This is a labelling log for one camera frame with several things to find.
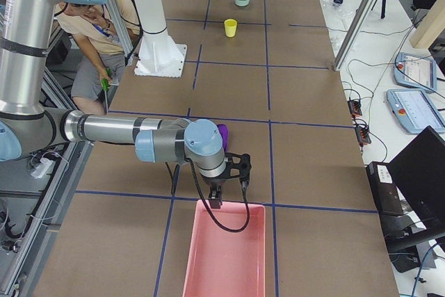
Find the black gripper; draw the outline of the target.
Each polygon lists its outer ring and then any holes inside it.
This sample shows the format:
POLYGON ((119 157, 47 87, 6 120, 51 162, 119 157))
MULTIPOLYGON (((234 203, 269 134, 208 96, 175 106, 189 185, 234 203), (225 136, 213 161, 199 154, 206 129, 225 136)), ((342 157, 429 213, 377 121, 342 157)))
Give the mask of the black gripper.
POLYGON ((202 177, 204 183, 210 188, 208 203, 211 208, 219 209, 222 206, 222 188, 225 179, 219 177, 202 177))

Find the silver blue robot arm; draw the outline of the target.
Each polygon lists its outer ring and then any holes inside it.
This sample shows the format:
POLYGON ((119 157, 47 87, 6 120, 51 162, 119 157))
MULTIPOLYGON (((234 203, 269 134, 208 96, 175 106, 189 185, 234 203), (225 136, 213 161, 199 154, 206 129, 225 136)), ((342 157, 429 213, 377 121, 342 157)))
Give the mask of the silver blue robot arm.
POLYGON ((141 161, 193 163, 209 185, 207 202, 222 205, 230 157, 210 120, 114 118, 39 102, 56 5, 101 5, 110 0, 6 0, 1 30, 1 160, 64 142, 134 145, 141 161))

